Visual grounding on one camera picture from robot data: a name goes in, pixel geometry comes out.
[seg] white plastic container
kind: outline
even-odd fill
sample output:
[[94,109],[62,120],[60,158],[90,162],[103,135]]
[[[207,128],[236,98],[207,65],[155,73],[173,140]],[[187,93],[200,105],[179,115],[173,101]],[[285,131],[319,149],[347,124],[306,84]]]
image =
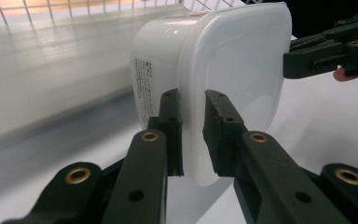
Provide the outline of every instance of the white plastic container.
[[205,91],[221,91],[249,130],[269,126],[282,88],[291,16],[285,4],[259,4],[180,14],[146,24],[131,48],[131,75],[143,128],[158,116],[159,98],[179,89],[185,175],[217,180],[202,128]]

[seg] wire grid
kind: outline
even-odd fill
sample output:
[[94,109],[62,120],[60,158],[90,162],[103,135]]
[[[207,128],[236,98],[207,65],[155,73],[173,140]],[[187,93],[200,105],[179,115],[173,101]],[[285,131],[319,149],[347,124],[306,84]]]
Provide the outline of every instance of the wire grid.
[[[260,3],[262,0],[17,0],[20,3],[14,7],[3,6],[0,0],[0,25],[10,25],[19,22],[42,20],[57,20],[62,18],[73,18],[80,15],[91,15],[96,13],[107,13],[139,7],[157,7],[163,5],[182,4],[188,9],[216,10],[225,7],[236,7],[250,4],[251,1]],[[23,10],[23,13],[12,15],[13,11]]]

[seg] container label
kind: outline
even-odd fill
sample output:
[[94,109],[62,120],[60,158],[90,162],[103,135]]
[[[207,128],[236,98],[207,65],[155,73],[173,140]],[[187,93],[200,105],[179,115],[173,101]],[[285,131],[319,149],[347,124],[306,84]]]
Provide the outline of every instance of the container label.
[[139,109],[142,114],[142,123],[147,127],[149,118],[154,116],[153,97],[153,70],[152,63],[144,59],[135,59],[135,75]]

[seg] finger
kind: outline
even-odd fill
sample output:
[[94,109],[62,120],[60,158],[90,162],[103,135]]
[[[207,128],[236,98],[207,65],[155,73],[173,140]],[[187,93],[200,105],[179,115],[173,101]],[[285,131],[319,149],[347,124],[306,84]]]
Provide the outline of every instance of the finger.
[[349,80],[354,80],[354,79],[358,78],[358,75],[347,77],[347,76],[345,76],[345,69],[340,67],[336,71],[334,71],[333,77],[337,81],[349,81]]

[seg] screw hole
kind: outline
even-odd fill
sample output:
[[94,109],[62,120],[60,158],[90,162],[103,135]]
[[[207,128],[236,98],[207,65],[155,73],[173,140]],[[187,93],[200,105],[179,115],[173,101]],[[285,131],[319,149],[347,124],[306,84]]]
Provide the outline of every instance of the screw hole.
[[138,203],[144,198],[144,193],[141,190],[135,190],[130,192],[129,200],[133,203]]
[[153,142],[156,141],[157,139],[158,139],[158,134],[156,133],[144,133],[142,135],[142,140],[146,142]]
[[312,201],[310,196],[307,193],[304,193],[304,192],[296,192],[295,196],[302,203],[310,203]]
[[175,117],[170,117],[170,118],[168,118],[168,121],[175,122],[175,121],[177,121],[177,119]]
[[267,142],[267,137],[261,133],[252,133],[251,139],[254,140],[255,142],[259,142],[259,143]]
[[336,169],[336,176],[347,184],[358,186],[358,174],[348,169]]
[[67,184],[80,184],[86,181],[91,175],[91,170],[86,167],[77,167],[70,172],[65,177],[65,182]]
[[86,172],[81,170],[81,171],[77,171],[77,172],[74,172],[73,174],[71,174],[71,178],[79,179],[79,178],[83,177],[84,175],[86,175]]

